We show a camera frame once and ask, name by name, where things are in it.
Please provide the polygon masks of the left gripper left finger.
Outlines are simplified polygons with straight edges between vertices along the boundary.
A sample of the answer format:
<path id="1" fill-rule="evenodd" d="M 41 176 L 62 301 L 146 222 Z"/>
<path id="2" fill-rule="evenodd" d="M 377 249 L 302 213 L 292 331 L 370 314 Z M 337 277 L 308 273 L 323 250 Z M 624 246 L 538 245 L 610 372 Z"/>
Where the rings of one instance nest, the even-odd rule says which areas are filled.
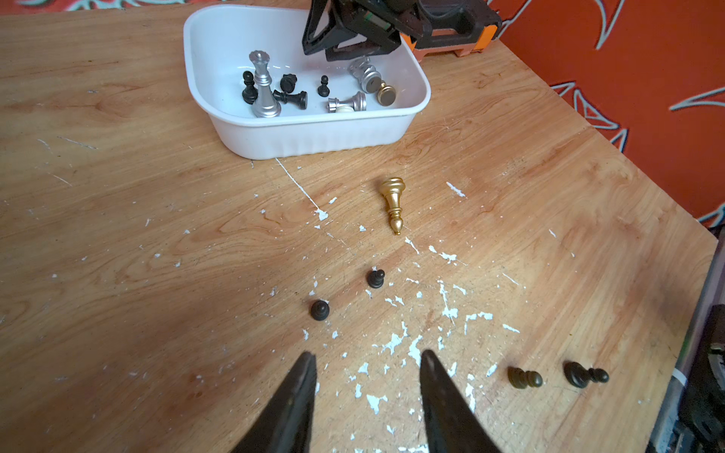
<path id="1" fill-rule="evenodd" d="M 316 385 L 316 358 L 305 351 L 231 452 L 309 452 Z"/>

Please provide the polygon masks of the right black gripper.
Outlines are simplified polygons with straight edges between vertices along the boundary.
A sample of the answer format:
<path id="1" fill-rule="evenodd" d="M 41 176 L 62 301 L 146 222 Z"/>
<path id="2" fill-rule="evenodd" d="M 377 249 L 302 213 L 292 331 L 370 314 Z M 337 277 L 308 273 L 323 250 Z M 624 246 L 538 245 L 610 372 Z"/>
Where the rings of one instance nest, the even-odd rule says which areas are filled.
<path id="1" fill-rule="evenodd" d="M 328 62 L 388 55 L 400 47 L 399 33 L 415 40 L 432 33 L 432 21 L 419 1 L 313 0 L 302 49 L 306 56 L 324 51 Z M 368 39 L 342 46 L 358 34 L 383 42 Z"/>

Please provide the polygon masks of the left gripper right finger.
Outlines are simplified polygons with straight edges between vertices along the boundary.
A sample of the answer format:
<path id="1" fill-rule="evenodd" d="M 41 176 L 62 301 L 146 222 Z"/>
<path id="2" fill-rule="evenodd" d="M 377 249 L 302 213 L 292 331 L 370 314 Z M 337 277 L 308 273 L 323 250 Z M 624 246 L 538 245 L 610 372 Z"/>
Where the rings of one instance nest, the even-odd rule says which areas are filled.
<path id="1" fill-rule="evenodd" d="M 419 379 L 430 453 L 501 452 L 430 349 L 421 354 Z"/>

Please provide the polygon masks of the silver chess knight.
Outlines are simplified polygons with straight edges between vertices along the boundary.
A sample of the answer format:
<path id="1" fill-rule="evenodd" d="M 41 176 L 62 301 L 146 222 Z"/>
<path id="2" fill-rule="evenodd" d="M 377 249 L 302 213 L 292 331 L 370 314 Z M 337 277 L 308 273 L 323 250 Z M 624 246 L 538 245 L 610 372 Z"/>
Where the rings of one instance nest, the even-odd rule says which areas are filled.
<path id="1" fill-rule="evenodd" d="M 353 60 L 349 64 L 349 73 L 359 82 L 366 94 L 377 94 L 383 84 L 383 77 L 372 64 L 369 57 Z"/>

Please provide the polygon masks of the gold chess piece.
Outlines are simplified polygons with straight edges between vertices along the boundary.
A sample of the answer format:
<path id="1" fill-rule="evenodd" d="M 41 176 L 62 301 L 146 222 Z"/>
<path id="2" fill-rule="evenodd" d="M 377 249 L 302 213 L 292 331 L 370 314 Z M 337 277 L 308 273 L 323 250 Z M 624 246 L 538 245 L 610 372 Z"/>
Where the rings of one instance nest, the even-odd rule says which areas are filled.
<path id="1" fill-rule="evenodd" d="M 376 92 L 376 99 L 381 106 L 390 107 L 396 101 L 396 89 L 383 82 Z"/>

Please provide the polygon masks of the black chess piece two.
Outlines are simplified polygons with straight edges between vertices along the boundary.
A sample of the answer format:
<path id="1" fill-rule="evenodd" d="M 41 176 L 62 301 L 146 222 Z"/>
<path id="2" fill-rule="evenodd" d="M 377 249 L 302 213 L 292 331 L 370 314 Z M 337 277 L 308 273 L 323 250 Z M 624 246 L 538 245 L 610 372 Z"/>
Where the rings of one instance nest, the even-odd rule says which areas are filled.
<path id="1" fill-rule="evenodd" d="M 295 74 L 284 74 L 279 81 L 279 86 L 285 94 L 292 94 L 296 90 L 298 78 Z"/>

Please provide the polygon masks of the black chess piece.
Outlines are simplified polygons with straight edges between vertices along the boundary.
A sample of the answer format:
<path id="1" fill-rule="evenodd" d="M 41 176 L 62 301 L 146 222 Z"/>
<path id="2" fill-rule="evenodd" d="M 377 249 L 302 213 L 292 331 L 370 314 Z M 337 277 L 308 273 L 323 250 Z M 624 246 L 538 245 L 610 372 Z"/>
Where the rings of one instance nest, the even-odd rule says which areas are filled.
<path id="1" fill-rule="evenodd" d="M 242 98 L 248 105 L 253 105 L 258 99 L 259 92 L 255 86 L 255 77 L 251 71 L 244 71 L 243 83 L 245 88 L 242 92 Z"/>

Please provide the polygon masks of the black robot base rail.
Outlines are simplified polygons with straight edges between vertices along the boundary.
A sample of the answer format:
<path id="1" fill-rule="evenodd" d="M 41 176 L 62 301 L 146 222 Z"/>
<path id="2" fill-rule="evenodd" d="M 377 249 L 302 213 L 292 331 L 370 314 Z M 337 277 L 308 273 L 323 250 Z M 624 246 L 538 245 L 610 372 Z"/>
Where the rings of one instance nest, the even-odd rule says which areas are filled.
<path id="1" fill-rule="evenodd" d="M 724 226 L 712 230 L 719 242 L 648 452 L 724 450 Z"/>

